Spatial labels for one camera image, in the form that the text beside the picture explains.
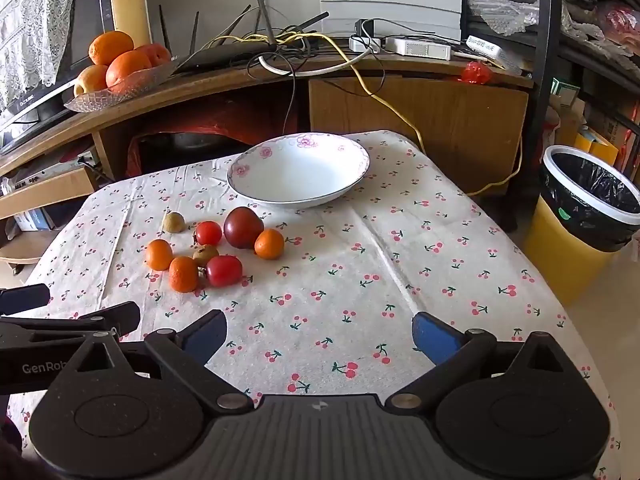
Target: small kiwi fruit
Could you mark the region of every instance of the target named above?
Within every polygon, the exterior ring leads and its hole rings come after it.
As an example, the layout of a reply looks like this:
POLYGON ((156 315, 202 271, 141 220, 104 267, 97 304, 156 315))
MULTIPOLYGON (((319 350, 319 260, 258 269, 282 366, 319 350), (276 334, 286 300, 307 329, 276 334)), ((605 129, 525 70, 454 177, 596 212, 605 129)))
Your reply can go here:
POLYGON ((213 245, 203 245, 202 247, 198 247, 193 253, 193 260, 196 262, 196 265, 205 268, 209 263, 209 260, 219 256, 218 250, 213 245))
POLYGON ((187 225, 184 223, 184 218, 180 213, 175 211, 171 211, 164 215, 164 219, 162 220, 162 229, 168 233, 181 233, 187 228, 187 225))

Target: glass fruit plate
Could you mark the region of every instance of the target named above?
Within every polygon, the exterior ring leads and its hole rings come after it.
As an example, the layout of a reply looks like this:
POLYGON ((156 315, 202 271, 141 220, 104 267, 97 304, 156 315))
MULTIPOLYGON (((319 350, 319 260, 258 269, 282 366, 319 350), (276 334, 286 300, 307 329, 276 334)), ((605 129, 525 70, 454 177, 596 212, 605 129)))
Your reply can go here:
POLYGON ((99 112, 109 106, 137 97, 164 83, 171 77, 180 62, 181 60, 173 59, 154 68, 138 70, 114 86, 71 99, 65 103, 65 107, 75 112, 99 112))

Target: yellow trash can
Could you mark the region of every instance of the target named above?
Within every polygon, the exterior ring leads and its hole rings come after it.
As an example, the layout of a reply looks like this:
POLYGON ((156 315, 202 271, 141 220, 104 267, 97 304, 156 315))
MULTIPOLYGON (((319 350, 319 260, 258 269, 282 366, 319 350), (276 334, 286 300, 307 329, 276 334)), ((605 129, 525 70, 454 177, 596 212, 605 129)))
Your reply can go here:
POLYGON ((560 303, 575 300, 640 228, 640 192, 590 153, 550 146, 524 244, 560 303))

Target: fruit plate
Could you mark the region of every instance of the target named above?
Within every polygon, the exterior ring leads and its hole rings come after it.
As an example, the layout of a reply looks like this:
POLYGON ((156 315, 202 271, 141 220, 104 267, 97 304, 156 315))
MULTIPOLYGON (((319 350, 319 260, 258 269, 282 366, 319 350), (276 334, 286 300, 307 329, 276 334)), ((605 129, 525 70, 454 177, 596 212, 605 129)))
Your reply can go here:
POLYGON ((71 99, 65 103, 65 107, 75 112, 99 112, 109 106, 137 97, 169 79, 181 61, 172 59, 160 66, 138 70, 114 86, 71 99))
POLYGON ((324 204, 355 186, 369 169, 369 153, 334 134, 293 134, 267 140, 229 167, 229 186, 265 205, 306 208, 324 204))

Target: tomato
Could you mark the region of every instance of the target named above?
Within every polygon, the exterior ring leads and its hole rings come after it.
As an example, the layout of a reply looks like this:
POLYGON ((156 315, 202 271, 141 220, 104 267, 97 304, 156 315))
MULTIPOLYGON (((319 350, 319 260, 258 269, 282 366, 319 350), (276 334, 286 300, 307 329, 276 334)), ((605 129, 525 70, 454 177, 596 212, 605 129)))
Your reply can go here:
POLYGON ((213 286, 233 285, 242 279, 242 262, 235 256, 214 256, 207 263, 207 278, 213 286))
POLYGON ((222 238, 222 229, 211 220, 200 222, 193 238, 200 245, 217 245, 222 238))

